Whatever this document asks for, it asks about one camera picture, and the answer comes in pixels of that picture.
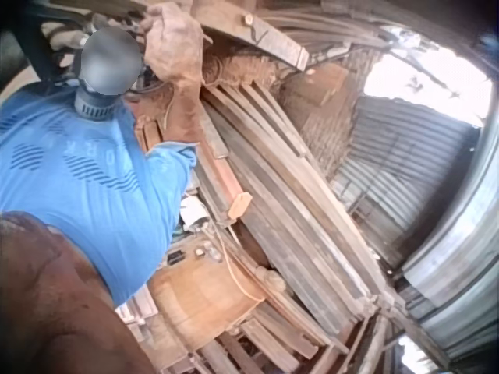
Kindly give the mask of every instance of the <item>skin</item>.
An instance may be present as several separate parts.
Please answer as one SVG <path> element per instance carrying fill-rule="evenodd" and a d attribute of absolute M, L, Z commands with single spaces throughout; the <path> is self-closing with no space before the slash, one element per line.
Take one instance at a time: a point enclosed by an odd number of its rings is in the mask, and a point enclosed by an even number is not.
<path fill-rule="evenodd" d="M 197 143 L 203 33 L 177 5 L 147 11 L 145 60 L 173 83 L 166 140 Z M 155 373 L 99 273 L 63 233 L 0 214 L 0 367 L 7 373 Z"/>

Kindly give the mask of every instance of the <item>man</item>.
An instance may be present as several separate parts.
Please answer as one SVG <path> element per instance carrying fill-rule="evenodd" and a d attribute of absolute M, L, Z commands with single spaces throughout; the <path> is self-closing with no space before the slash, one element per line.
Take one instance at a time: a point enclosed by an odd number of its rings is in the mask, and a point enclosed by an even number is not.
<path fill-rule="evenodd" d="M 124 104 L 90 122 L 73 88 L 37 83 L 0 109 L 2 372 L 154 372 L 113 309 L 152 276 L 179 220 L 203 33 L 173 3 L 148 9 L 143 28 L 146 63 L 175 87 L 167 142 L 147 156 Z"/>

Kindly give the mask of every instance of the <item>hand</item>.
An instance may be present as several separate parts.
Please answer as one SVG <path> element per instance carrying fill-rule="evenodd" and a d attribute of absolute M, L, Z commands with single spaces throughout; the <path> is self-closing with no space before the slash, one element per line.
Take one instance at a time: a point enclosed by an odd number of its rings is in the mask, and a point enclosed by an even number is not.
<path fill-rule="evenodd" d="M 140 24 L 147 32 L 144 59 L 162 81 L 199 86 L 203 82 L 203 31 L 182 9 L 173 2 L 147 8 Z"/>

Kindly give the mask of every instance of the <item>blue t-shirt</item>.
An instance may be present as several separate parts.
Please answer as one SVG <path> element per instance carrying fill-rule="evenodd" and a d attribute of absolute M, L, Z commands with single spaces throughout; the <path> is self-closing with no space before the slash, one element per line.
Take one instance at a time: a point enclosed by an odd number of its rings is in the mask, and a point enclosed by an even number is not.
<path fill-rule="evenodd" d="M 0 107 L 0 212 L 59 229 L 121 305 L 168 250 L 196 151 L 162 143 L 144 155 L 124 103 L 91 122 L 74 111 L 75 91 L 35 83 Z"/>

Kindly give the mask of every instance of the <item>forearm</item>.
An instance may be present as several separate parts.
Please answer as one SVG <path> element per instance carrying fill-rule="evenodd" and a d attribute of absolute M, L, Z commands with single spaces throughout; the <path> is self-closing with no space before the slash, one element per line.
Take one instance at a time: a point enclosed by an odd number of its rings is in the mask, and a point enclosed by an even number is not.
<path fill-rule="evenodd" d="M 200 84 L 176 86 L 166 117 L 164 141 L 198 143 L 200 129 Z"/>

